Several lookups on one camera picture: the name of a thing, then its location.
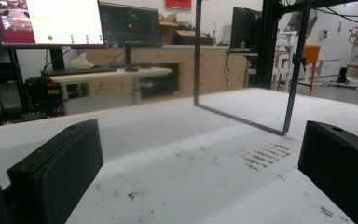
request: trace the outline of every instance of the computer tower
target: computer tower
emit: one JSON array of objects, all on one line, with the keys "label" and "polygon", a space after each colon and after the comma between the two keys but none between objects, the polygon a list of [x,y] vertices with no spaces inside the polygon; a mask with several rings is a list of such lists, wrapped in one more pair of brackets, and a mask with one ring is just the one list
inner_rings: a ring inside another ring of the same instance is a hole
[{"label": "computer tower", "polygon": [[60,84],[44,77],[30,77],[25,80],[30,112],[44,112],[51,117],[61,115],[62,95]]}]

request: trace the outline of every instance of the monitor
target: monitor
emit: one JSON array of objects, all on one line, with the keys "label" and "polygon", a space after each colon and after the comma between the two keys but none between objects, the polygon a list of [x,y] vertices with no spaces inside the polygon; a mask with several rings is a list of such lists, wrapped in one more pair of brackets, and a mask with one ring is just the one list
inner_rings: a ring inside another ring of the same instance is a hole
[{"label": "monitor", "polygon": [[161,47],[158,10],[100,4],[104,43],[107,47]]},{"label": "monitor", "polygon": [[261,31],[261,12],[249,8],[234,7],[232,14],[231,49],[257,50]]},{"label": "monitor", "polygon": [[98,5],[98,0],[0,0],[0,48],[102,48]]}]

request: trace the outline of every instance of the red sign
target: red sign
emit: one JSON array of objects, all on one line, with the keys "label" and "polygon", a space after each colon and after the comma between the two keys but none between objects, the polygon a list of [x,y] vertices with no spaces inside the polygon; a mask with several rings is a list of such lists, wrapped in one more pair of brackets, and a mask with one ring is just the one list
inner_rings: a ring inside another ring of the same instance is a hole
[{"label": "red sign", "polygon": [[165,7],[191,9],[191,0],[165,0]]}]

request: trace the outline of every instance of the chair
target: chair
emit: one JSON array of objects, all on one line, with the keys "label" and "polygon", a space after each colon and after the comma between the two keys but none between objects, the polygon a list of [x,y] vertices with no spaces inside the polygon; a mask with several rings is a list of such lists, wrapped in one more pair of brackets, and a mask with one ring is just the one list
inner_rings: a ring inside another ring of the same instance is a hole
[{"label": "chair", "polygon": [[[305,46],[305,57],[306,57],[306,63],[312,64],[312,72],[310,76],[310,84],[305,84],[307,86],[310,86],[310,95],[312,95],[313,90],[313,80],[315,78],[315,71],[316,71],[316,63],[318,62],[319,57],[319,51],[321,50],[320,45],[306,45]],[[284,67],[284,64],[288,61],[288,59],[282,59],[281,67]],[[280,74],[279,83],[281,83],[282,74]]]}]

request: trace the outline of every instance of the monitor stand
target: monitor stand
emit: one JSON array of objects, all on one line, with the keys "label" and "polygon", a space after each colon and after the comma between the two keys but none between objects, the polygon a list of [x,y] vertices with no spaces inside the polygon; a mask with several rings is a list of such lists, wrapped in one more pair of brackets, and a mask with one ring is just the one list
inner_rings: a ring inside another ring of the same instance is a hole
[{"label": "monitor stand", "polygon": [[50,49],[51,66],[53,70],[65,69],[65,62],[63,61],[62,49]]},{"label": "monitor stand", "polygon": [[125,63],[131,63],[131,47],[125,46]]}]

